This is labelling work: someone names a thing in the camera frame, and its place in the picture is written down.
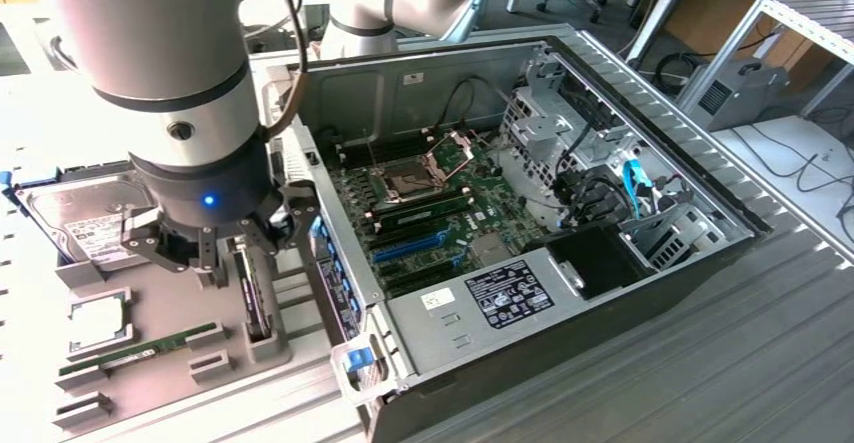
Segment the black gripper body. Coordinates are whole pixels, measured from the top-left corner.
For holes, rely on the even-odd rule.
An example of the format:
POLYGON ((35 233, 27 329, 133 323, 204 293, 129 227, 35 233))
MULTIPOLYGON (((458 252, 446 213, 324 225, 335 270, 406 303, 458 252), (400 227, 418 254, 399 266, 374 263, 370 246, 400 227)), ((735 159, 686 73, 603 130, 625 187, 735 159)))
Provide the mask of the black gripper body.
POLYGON ((131 162, 163 213, 180 225, 224 226, 254 214, 270 216, 283 204, 266 143, 258 136, 202 166, 156 165, 136 156, 131 162))

